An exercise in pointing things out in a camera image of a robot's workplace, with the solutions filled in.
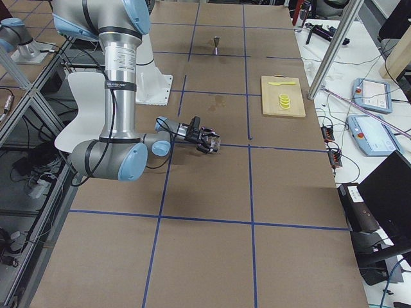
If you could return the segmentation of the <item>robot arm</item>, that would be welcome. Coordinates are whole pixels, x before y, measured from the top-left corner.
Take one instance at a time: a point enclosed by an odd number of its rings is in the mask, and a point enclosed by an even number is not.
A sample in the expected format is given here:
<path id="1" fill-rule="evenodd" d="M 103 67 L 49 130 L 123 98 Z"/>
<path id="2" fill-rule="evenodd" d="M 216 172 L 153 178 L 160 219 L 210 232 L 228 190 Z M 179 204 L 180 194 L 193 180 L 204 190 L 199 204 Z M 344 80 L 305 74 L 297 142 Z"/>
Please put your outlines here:
<path id="1" fill-rule="evenodd" d="M 74 147 L 73 165 L 79 174 L 137 180 L 149 152 L 166 156 L 175 138 L 195 144 L 205 154 L 219 150 L 220 136 L 201 126 L 199 117 L 189 124 L 158 117 L 155 135 L 136 132 L 137 49 L 150 31 L 145 1 L 55 1 L 53 17 L 59 33 L 98 40 L 105 56 L 105 124 L 98 139 Z"/>

